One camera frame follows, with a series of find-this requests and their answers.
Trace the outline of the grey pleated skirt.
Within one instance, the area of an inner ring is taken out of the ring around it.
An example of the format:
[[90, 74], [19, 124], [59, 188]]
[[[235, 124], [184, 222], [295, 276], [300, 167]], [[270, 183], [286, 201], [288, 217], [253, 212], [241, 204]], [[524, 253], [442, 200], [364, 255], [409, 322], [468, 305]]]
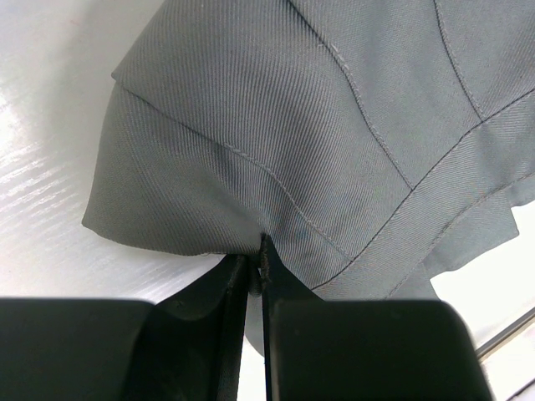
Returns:
[[531, 1], [166, 1], [113, 72], [83, 225], [433, 298], [534, 198]]

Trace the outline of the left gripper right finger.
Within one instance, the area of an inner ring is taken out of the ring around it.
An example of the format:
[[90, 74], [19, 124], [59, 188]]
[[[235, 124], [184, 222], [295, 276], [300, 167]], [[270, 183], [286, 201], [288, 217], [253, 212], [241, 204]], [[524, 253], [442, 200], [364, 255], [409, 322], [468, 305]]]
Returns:
[[260, 252], [270, 400], [488, 400], [464, 322], [440, 301], [325, 301]]

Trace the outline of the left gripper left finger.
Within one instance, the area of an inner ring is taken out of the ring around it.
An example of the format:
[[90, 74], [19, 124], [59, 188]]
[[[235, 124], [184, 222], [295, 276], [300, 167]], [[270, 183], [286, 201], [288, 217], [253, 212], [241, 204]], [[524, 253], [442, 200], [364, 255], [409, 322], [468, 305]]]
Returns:
[[226, 256], [177, 294], [3, 298], [4, 400], [234, 400], [247, 258]]

